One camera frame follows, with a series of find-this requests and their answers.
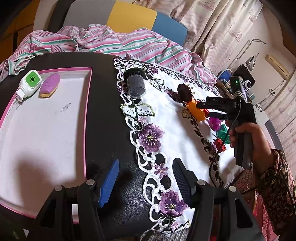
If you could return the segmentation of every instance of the desk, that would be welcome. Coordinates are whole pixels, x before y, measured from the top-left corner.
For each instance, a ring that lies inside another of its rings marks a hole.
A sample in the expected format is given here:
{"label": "desk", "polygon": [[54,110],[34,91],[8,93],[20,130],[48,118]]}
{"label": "desk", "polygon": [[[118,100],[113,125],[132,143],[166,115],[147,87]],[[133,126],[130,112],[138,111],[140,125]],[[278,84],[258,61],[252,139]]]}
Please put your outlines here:
{"label": "desk", "polygon": [[[135,147],[129,141],[130,129],[122,114],[122,99],[116,85],[117,70],[113,55],[67,52],[37,56],[30,60],[19,75],[8,76],[0,83],[0,114],[19,86],[21,78],[31,69],[92,67],[92,78],[86,116],[86,172],[92,178],[106,161],[117,158],[120,170],[109,202],[98,210],[106,239],[132,236],[150,229],[150,205],[142,194],[142,181],[146,173],[135,162]],[[21,227],[30,230],[33,219],[24,217],[3,206],[0,214]]]}

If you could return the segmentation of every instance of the beige patterned curtain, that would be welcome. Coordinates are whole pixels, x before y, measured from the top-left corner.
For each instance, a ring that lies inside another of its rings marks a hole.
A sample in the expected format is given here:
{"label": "beige patterned curtain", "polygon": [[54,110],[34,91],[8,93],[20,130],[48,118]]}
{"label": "beige patterned curtain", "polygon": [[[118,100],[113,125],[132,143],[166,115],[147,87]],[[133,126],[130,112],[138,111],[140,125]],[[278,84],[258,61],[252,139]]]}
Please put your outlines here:
{"label": "beige patterned curtain", "polygon": [[134,4],[186,26],[184,47],[199,54],[214,74],[221,71],[262,9],[259,0],[136,0]]}
{"label": "beige patterned curtain", "polygon": [[292,168],[296,164],[296,72],[265,112],[279,136],[287,162]]}

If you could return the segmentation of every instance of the magenta toy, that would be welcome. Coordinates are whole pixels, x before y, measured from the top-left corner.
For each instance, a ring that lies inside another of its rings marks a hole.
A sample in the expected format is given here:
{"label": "magenta toy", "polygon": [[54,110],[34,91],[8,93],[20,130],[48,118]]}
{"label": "magenta toy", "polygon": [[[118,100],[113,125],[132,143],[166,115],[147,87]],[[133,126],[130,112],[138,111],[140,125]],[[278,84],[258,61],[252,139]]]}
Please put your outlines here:
{"label": "magenta toy", "polygon": [[221,121],[218,118],[210,117],[208,123],[213,131],[219,131],[221,128]]}

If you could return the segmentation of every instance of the white plug-in device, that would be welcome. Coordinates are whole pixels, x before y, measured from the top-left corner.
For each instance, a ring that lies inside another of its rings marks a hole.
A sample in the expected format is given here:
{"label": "white plug-in device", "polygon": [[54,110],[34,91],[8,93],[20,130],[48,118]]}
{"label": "white plug-in device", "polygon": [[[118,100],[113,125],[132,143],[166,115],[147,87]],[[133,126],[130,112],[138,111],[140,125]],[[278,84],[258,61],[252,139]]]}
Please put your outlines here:
{"label": "white plug-in device", "polygon": [[24,98],[29,97],[35,93],[35,91],[41,85],[41,76],[36,70],[30,70],[20,81],[20,86],[17,89],[16,98],[19,102],[22,102]]}

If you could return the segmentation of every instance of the patterned sleeve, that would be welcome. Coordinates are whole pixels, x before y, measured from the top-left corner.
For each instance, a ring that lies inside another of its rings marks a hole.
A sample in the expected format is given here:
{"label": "patterned sleeve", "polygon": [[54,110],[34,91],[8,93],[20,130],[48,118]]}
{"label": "patterned sleeve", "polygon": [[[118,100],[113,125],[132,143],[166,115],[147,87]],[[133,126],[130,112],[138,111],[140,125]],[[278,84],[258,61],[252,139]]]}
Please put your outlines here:
{"label": "patterned sleeve", "polygon": [[294,209],[286,185],[276,176],[282,177],[287,182],[294,203],[296,201],[296,185],[287,161],[283,157],[283,152],[272,150],[272,153],[276,157],[276,163],[260,177],[258,191],[263,197],[274,233],[281,235],[285,233],[288,224],[292,221]]}

